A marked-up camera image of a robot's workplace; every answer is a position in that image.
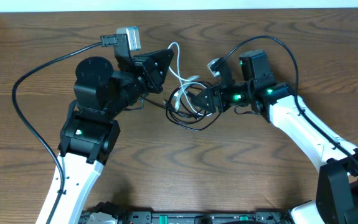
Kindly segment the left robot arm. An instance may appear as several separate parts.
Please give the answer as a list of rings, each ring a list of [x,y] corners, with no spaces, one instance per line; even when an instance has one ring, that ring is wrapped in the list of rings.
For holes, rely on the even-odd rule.
[[[120,133],[115,117],[141,95],[162,92],[174,52],[136,55],[131,64],[118,56],[119,70],[103,57],[88,57],[76,67],[76,100],[60,132],[56,170],[38,223],[78,223],[88,195],[101,175]]]

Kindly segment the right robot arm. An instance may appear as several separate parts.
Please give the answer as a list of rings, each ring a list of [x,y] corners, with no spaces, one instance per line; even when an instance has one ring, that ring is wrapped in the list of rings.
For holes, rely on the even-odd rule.
[[[233,81],[226,63],[217,68],[217,58],[208,67],[222,81],[192,103],[209,113],[250,105],[307,155],[319,173],[316,198],[290,209],[289,222],[358,223],[358,147],[326,126],[289,84],[276,80],[263,50],[245,52],[239,60],[243,83]]]

